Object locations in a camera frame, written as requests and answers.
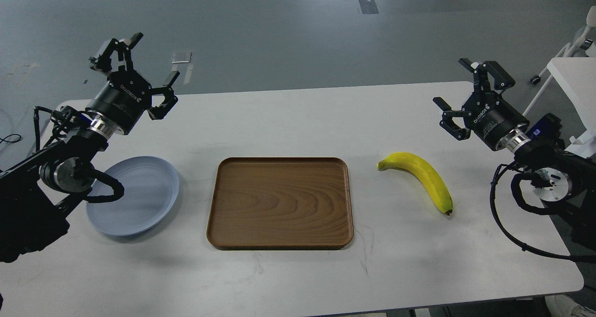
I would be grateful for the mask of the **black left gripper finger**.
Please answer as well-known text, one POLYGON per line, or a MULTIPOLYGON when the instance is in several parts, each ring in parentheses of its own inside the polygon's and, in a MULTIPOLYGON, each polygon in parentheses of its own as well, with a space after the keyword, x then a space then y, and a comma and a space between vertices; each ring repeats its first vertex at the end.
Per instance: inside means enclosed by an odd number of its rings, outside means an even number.
POLYGON ((162 120, 170 112, 170 110, 177 104, 178 98, 174 93, 173 84, 180 76, 179 71, 171 71, 168 77, 164 80, 163 85, 159 88, 151 88, 149 94, 151 96, 162 95, 163 101, 158 106, 151 106, 148 109, 149 117, 152 120, 162 120))
POLYGON ((131 51, 143 38, 143 33, 135 33, 130 39, 117 40, 112 38, 103 43, 96 56, 89 58, 89 68, 110 77, 115 70, 112 67, 112 56, 117 53, 118 72, 134 72, 131 51))

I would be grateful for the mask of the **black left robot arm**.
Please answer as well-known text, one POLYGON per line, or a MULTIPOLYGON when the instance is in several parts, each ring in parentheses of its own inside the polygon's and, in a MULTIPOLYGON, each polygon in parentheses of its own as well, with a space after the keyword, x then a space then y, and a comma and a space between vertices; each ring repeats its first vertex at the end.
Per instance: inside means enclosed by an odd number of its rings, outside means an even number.
POLYGON ((0 181, 0 259, 41 251, 69 228, 68 216, 83 201, 92 204, 121 199, 125 188, 96 170, 94 156, 115 134, 127 135, 143 113, 163 119, 176 105, 172 71, 161 87, 152 86, 134 69, 131 52, 142 39, 110 39, 91 57, 90 67, 107 82, 83 110, 34 107, 35 150, 2 171, 0 181))

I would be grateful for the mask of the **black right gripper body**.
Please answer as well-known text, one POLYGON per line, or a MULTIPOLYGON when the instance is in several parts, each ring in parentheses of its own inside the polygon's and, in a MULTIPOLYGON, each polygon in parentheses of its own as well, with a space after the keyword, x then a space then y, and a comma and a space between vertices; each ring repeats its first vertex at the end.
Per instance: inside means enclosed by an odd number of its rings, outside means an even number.
POLYGON ((511 130, 524 131, 529 121, 498 93, 472 94, 462 105, 466 128, 472 130, 492 151, 504 148, 501 139, 511 130))

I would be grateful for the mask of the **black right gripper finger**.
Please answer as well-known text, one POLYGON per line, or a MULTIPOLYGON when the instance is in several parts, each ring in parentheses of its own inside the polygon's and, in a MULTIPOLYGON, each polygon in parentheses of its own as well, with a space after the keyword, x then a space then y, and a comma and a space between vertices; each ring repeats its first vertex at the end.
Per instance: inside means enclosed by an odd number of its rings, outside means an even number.
POLYGON ((459 63, 473 74, 471 98, 479 102, 499 99, 503 92, 516 84, 513 77, 496 61, 485 61, 479 64, 471 62, 468 58, 460 58, 459 63))
POLYGON ((453 118, 470 117, 470 113, 464 110, 453 110, 452 107, 441 97, 434 97, 433 102, 441 109, 441 121, 439 125, 458 141, 467 140, 471 136, 469 128, 460 128, 453 118))

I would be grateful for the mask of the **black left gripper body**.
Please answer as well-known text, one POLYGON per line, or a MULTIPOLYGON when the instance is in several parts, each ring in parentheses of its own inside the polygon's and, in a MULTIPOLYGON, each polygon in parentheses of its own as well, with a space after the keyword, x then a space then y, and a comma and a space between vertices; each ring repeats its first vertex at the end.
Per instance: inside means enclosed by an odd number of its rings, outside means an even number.
POLYGON ((151 105, 149 90, 149 82, 137 71, 115 71, 86 111, 101 114, 116 125, 117 133, 128 135, 151 105))

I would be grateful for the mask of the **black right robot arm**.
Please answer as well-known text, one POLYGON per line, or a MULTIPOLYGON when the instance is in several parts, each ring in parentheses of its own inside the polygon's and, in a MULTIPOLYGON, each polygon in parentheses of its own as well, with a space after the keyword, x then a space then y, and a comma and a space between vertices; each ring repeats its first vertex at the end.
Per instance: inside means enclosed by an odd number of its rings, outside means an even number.
POLYGON ((514 156, 510 164, 501 164, 490 184, 489 204, 494 221, 505 236, 540 256, 594 263, 595 256, 564 256, 548 253, 521 242, 502 225, 496 211, 496 186, 509 170, 515 171, 511 192, 517 205, 541 216, 558 216, 572 228, 572 241, 595 249, 595 163, 562 147, 560 120, 546 115, 535 125, 532 135, 528 120, 514 109, 502 94, 515 80, 496 61, 481 64, 467 58, 459 63, 473 75, 473 91, 460 110, 453 109, 442 98, 440 125, 455 139, 462 141, 474 133, 492 151, 508 149, 514 156))

